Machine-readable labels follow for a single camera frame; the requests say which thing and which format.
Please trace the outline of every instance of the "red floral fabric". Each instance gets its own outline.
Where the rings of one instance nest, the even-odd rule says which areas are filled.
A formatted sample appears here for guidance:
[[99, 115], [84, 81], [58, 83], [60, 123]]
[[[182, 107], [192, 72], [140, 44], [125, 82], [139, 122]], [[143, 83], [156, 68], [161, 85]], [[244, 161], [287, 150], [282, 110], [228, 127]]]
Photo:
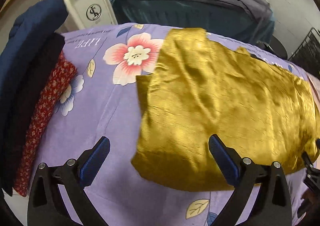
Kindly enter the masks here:
[[50, 73], [46, 86], [40, 93], [39, 101], [35, 106], [35, 111], [26, 134], [26, 144], [23, 148], [22, 159], [17, 170], [14, 185], [14, 189], [24, 197], [27, 195], [36, 149], [52, 116], [54, 105], [59, 100], [60, 95], [66, 90], [76, 72], [76, 67], [66, 61], [62, 51], [55, 68]]

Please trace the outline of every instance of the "black metal rack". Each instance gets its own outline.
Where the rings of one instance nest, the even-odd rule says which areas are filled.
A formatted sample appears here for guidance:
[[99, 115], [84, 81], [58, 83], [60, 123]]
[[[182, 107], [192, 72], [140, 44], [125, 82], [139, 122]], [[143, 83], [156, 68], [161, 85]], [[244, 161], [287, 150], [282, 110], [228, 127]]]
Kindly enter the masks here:
[[320, 33], [311, 28], [289, 61], [320, 79]]

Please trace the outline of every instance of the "purple floral bedsheet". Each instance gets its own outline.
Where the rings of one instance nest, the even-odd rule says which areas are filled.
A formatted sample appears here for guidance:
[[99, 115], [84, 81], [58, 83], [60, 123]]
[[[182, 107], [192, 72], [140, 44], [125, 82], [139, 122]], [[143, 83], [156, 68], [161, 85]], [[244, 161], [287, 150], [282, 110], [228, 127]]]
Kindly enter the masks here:
[[[172, 27], [127, 23], [64, 34], [64, 54], [78, 74], [55, 107], [35, 161], [63, 165], [93, 147], [101, 136], [111, 151], [92, 185], [89, 199], [110, 226], [207, 226], [222, 210], [232, 191], [183, 192], [141, 178], [131, 165], [141, 120], [135, 76], [153, 72], [157, 55]], [[223, 36], [208, 38], [229, 49], [239, 46], [270, 64], [307, 80], [304, 70], [287, 61]], [[305, 171], [287, 176], [292, 199], [292, 224], [297, 220]], [[80, 223], [65, 189], [60, 188], [71, 218]], [[247, 219], [259, 187], [255, 187], [238, 223]]]

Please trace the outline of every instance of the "metal screw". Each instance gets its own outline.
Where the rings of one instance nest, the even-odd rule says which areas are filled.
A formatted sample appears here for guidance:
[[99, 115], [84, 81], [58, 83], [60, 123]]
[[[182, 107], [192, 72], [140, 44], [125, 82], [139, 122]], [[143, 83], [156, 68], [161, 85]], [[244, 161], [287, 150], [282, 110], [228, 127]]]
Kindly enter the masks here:
[[70, 166], [74, 165], [75, 163], [76, 163], [76, 161], [74, 159], [69, 159], [67, 161], [67, 165], [70, 165]]
[[44, 169], [45, 168], [45, 163], [41, 163], [38, 167], [39, 167], [39, 169]]
[[250, 159], [250, 158], [245, 157], [242, 161], [243, 161], [246, 165], [250, 165], [250, 164], [251, 164], [251, 159]]
[[273, 165], [274, 165], [276, 168], [280, 168], [280, 167], [281, 167], [280, 163], [279, 163], [279, 162], [277, 162], [277, 161], [276, 161], [276, 162], [274, 162], [274, 163], [273, 163]]

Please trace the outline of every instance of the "white flower print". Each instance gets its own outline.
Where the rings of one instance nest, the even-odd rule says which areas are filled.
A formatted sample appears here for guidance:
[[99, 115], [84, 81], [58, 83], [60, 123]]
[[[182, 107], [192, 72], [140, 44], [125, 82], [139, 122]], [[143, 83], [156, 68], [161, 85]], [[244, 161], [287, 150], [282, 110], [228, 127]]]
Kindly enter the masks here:
[[54, 106], [54, 112], [60, 110], [63, 116], [66, 116], [69, 111], [73, 109], [73, 101], [75, 94], [83, 89], [84, 79], [83, 75], [76, 76], [69, 84], [68, 88], [62, 93], [60, 99]]
[[150, 48], [143, 48], [142, 45], [137, 45], [136, 47], [130, 46], [128, 52], [124, 54], [123, 59], [127, 60], [128, 65], [141, 65], [143, 60], [149, 58], [148, 53], [150, 51]]

